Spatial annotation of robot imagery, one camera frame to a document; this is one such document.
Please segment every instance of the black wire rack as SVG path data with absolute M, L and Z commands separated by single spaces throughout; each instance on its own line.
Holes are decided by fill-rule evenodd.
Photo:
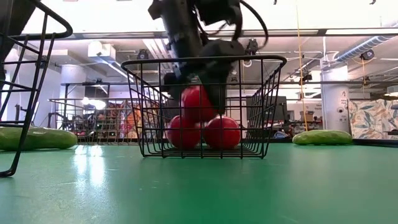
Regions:
M 184 109 L 181 102 L 175 100 L 160 90 L 165 85 L 162 84 L 161 75 L 159 75 L 159 84 L 154 85 L 145 81 L 142 68 L 144 64 L 155 64 L 158 67 L 158 73 L 161 74 L 163 63 L 177 62 L 204 62 L 211 60 L 228 60 L 238 61 L 236 66 L 237 75 L 230 77 L 226 83 L 207 83 L 206 85 L 219 85 L 226 88 L 234 89 L 237 94 L 227 95 L 226 97 L 226 116 L 232 117 L 239 124 L 241 140 L 233 149 L 212 149 L 204 142 L 203 131 L 205 124 L 200 125 L 201 141 L 198 145 L 191 149 L 176 148 L 165 137 L 165 131 L 171 130 L 167 128 L 167 123 L 176 115 L 180 115 Z M 259 82 L 245 82 L 242 77 L 243 62 L 255 60 L 253 63 L 260 68 L 252 68 L 252 72 L 260 73 Z M 274 68 L 268 72 L 266 62 L 274 63 Z M 274 124 L 275 108 L 277 106 L 277 95 L 279 90 L 280 73 L 282 67 L 287 63 L 286 58 L 278 55 L 254 55 L 254 56 L 232 56 L 232 57 L 202 57 L 202 58 L 169 58 L 169 59 L 150 59 L 150 60 L 129 60 L 121 64 L 121 67 L 127 72 L 128 84 L 130 88 L 131 101 L 138 99 L 139 105 L 133 107 L 136 114 L 134 117 L 136 123 L 136 132 L 138 135 L 138 144 L 141 154 L 144 157 L 258 157 L 263 159 L 269 147 L 270 138 Z M 173 85 L 179 88 L 186 88 L 190 85 L 184 84 Z M 249 96 L 243 95 L 245 86 L 256 86 L 257 91 Z
M 94 106 L 81 105 L 81 98 L 49 99 L 54 112 L 49 113 L 47 127 L 54 122 L 58 129 L 77 136 L 80 145 L 136 146 L 137 133 L 130 98 L 91 98 L 106 103 L 97 110 Z
M 49 9 L 47 6 L 42 4 L 39 0 L 29 0 L 29 3 L 27 5 L 27 2 L 24 4 L 20 1 L 13 1 L 13 0 L 6 0 L 1 3 L 2 6 L 6 6 L 6 14 L 5 15 L 0 15 L 2 16 L 2 21 L 4 22 L 4 27 L 2 32 L 0 33 L 0 52 L 2 54 L 0 58 L 0 66 L 3 68 L 5 65 L 16 65 L 16 69 L 14 71 L 14 74 L 11 77 L 11 80 L 5 81 L 0 79 L 0 93 L 6 93 L 6 98 L 4 100 L 4 103 L 0 106 L 0 118 L 3 116 L 4 111 L 6 110 L 7 103 L 10 99 L 11 94 L 17 93 L 17 92 L 26 92 L 30 93 L 29 97 L 29 102 L 27 104 L 26 108 L 26 116 L 23 120 L 16 120 L 16 121 L 0 121 L 0 127 L 12 127 L 12 128 L 22 128 L 21 136 L 19 138 L 19 144 L 18 144 L 18 149 L 16 151 L 16 154 L 14 156 L 14 160 L 12 161 L 11 167 L 8 170 L 0 172 L 0 177 L 10 177 L 16 173 L 19 158 L 21 156 L 21 149 L 24 148 L 24 142 L 27 136 L 27 132 L 29 130 L 30 123 L 32 121 L 32 117 L 34 114 L 34 108 L 37 104 L 37 101 L 39 99 L 40 91 L 42 89 L 42 85 L 44 82 L 45 74 L 49 66 L 50 62 L 50 57 L 51 57 L 51 51 L 53 47 L 53 43 L 55 39 L 61 39 L 61 38 L 66 38 L 72 35 L 73 29 L 70 26 L 70 24 L 63 18 L 61 18 L 59 15 L 57 15 L 55 12 L 53 12 L 51 9 Z M 16 12 L 19 11 L 19 13 L 23 13 L 24 9 L 27 7 L 31 7 L 31 13 L 33 13 L 33 10 L 35 8 L 40 9 L 41 11 L 44 12 L 44 19 L 43 19 L 43 24 L 42 24 L 42 32 L 41 34 L 27 34 L 27 35 L 10 35 L 9 30 L 12 29 L 10 25 L 19 25 L 21 26 L 21 22 L 19 21 L 20 16 L 16 15 Z M 61 25 L 63 25 L 66 28 L 65 32 L 62 33 L 52 33 L 52 34 L 46 34 L 46 28 L 47 28 L 47 22 L 48 18 L 51 17 L 57 22 L 59 22 Z M 40 46 L 39 49 L 33 49 L 32 47 L 29 47 L 28 41 L 30 40 L 39 40 L 40 41 Z M 45 40 L 49 40 L 49 49 L 47 51 L 47 54 L 44 55 L 44 42 Z M 18 45 L 21 48 L 21 53 L 19 55 L 18 61 L 15 62 L 5 62 L 5 58 L 8 54 L 6 50 L 6 45 Z M 23 60 L 25 51 L 29 50 L 35 54 L 37 54 L 37 60 Z M 32 86 L 24 86 L 24 85 L 19 85 L 16 83 L 17 76 L 19 69 L 22 64 L 25 63 L 33 63 L 35 64 L 35 70 L 33 74 L 33 82 Z

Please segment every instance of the green cucumber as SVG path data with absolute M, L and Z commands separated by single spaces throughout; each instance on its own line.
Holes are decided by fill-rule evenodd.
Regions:
M 337 130 L 312 130 L 297 134 L 293 137 L 293 143 L 298 145 L 337 145 L 352 144 L 353 138 L 345 131 Z
M 0 150 L 16 151 L 22 128 L 0 128 Z M 35 149 L 68 149 L 77 144 L 69 131 L 49 128 L 29 128 L 23 151 Z

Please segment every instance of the ceiling duct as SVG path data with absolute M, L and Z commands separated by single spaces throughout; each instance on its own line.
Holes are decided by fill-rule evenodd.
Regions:
M 398 21 L 393 22 L 388 27 L 391 27 L 391 28 L 398 27 Z M 392 36 L 370 37 L 367 40 L 365 40 L 364 42 L 357 44 L 354 47 L 350 48 L 349 50 L 345 50 L 344 52 L 338 53 L 335 56 L 334 61 L 335 62 L 346 62 L 349 59 L 358 57 L 361 54 L 367 52 L 368 50 L 371 50 L 372 48 L 377 47 L 378 45 L 381 45 L 382 43 L 392 39 L 393 37 L 395 37 L 395 36 L 392 35 Z
M 127 74 L 125 74 L 125 71 L 116 61 L 116 49 L 111 44 L 102 44 L 100 41 L 92 41 L 88 45 L 88 57 L 98 63 L 107 64 L 120 75 L 127 78 Z
M 17 49 L 18 56 L 21 54 L 22 47 L 14 46 Z M 31 45 L 33 49 L 39 50 L 39 48 L 35 45 Z M 48 50 L 43 51 L 43 55 L 47 55 Z M 24 59 L 26 60 L 37 60 L 37 54 L 31 51 L 26 51 L 24 54 Z M 49 63 L 49 69 L 54 70 L 56 72 L 61 73 L 62 65 L 86 65 L 88 69 L 92 70 L 91 72 L 95 72 L 97 76 L 101 78 L 106 78 L 106 71 L 100 69 L 99 67 L 89 66 L 90 63 L 87 62 L 85 58 L 81 58 L 77 54 L 74 54 L 70 50 L 67 49 L 57 49 L 52 50 L 51 59 Z

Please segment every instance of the wire basket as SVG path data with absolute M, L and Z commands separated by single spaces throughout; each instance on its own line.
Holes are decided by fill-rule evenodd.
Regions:
M 5 81 L 2 78 L 0 78 L 0 93 L 6 93 L 5 100 L 2 105 L 0 105 L 0 118 L 2 118 L 5 110 L 7 103 L 10 99 L 11 94 L 17 93 L 17 92 L 26 92 L 30 93 L 27 108 L 26 108 L 26 116 L 24 119 L 18 119 L 15 121 L 0 121 L 0 127 L 10 127 L 10 128 L 21 128 L 21 136 L 19 138 L 19 143 L 18 143 L 18 149 L 16 151 L 16 155 L 14 156 L 14 160 L 11 164 L 11 167 L 8 170 L 0 172 L 0 177 L 9 177 L 15 174 L 19 162 L 19 158 L 21 156 L 21 151 L 24 148 L 24 141 L 27 136 L 27 132 L 30 126 L 30 123 L 32 122 L 32 117 L 34 114 L 34 110 L 37 104 L 37 101 L 39 99 L 40 91 L 42 89 L 42 85 L 44 82 L 45 74 L 48 69 L 48 65 L 50 62 L 50 57 L 51 57 L 51 51 L 53 47 L 53 43 L 55 39 L 59 38 L 66 38 L 70 35 L 72 35 L 73 30 L 70 24 L 62 19 L 59 15 L 54 13 L 51 9 L 49 9 L 47 6 L 42 4 L 39 0 L 29 0 L 31 5 L 26 5 L 25 3 L 21 5 L 21 1 L 11 1 L 7 0 L 1 3 L 1 6 L 6 5 L 7 11 L 6 15 L 0 15 L 3 16 L 3 22 L 4 22 L 4 30 L 0 32 L 0 66 L 1 66 L 1 72 L 4 73 L 3 66 L 5 65 L 16 65 L 16 68 L 14 70 L 14 74 L 12 75 L 10 81 Z M 18 15 L 15 15 L 14 13 L 19 12 L 19 13 L 24 13 L 24 9 L 31 7 L 31 12 L 35 8 L 40 9 L 41 11 L 44 12 L 44 20 L 43 20 L 43 25 L 42 25 L 42 32 L 41 34 L 32 34 L 32 35 L 10 35 L 9 29 L 12 28 L 12 26 L 21 26 L 20 24 L 20 18 Z M 52 34 L 46 34 L 46 28 L 47 28 L 47 21 L 49 16 L 53 19 L 55 19 L 57 22 L 59 22 L 61 25 L 63 25 L 66 28 L 66 31 L 63 33 L 52 33 Z M 32 47 L 29 47 L 28 41 L 30 40 L 40 40 L 40 47 L 38 50 L 33 49 Z M 44 54 L 44 42 L 45 40 L 49 40 L 49 49 L 46 54 Z M 18 61 L 15 62 L 5 62 L 5 58 L 8 54 L 8 49 L 6 50 L 6 46 L 12 46 L 10 45 L 16 44 L 21 48 L 21 53 L 19 55 Z M 29 50 L 35 54 L 37 54 L 37 60 L 23 60 L 24 55 L 26 50 Z M 20 70 L 20 67 L 22 64 L 25 63 L 33 63 L 35 64 L 35 70 L 33 75 L 33 82 L 31 86 L 24 86 L 16 83 L 18 72 Z
M 225 102 L 225 116 L 234 118 L 239 124 L 240 143 L 233 149 L 211 148 L 204 142 L 203 132 L 205 124 L 201 123 L 200 129 L 201 141 L 194 148 L 176 148 L 165 137 L 165 131 L 172 130 L 168 128 L 168 122 L 176 116 L 180 115 L 185 109 L 181 107 L 181 99 L 173 99 L 165 93 L 161 92 L 164 85 L 159 81 L 151 84 L 145 80 L 143 75 L 143 67 L 146 64 L 155 64 L 158 73 L 161 74 L 163 63 L 182 63 L 182 62 L 203 62 L 209 60 L 230 60 L 238 61 L 235 76 L 229 76 L 226 83 L 212 83 L 210 85 L 218 85 L 228 89 L 229 92 L 234 91 L 235 95 L 227 94 Z M 245 82 L 242 78 L 244 69 L 242 62 L 255 60 L 260 68 L 260 82 Z M 275 69 L 271 73 L 265 68 L 266 62 L 275 63 Z M 154 59 L 154 60 L 129 60 L 123 62 L 121 67 L 127 71 L 128 84 L 130 88 L 131 104 L 137 98 L 138 106 L 133 107 L 140 116 L 136 119 L 136 131 L 138 135 L 138 143 L 141 154 L 144 157 L 259 157 L 264 158 L 267 154 L 270 138 L 274 124 L 275 108 L 277 105 L 277 95 L 279 90 L 280 73 L 282 67 L 287 60 L 277 55 L 255 55 L 255 56 L 232 56 L 232 57 L 207 57 L 207 58 L 170 58 L 170 59 Z M 186 88 L 192 85 L 201 84 L 184 84 L 179 88 Z M 251 95 L 245 95 L 245 86 L 257 86 L 257 91 Z M 189 129 L 180 128 L 180 133 L 189 131 Z

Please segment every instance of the green table surface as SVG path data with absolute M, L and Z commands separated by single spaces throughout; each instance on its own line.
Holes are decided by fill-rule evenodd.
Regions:
M 398 223 L 397 171 L 397 149 L 370 146 L 271 144 L 264 160 L 26 152 L 0 179 L 0 223 Z

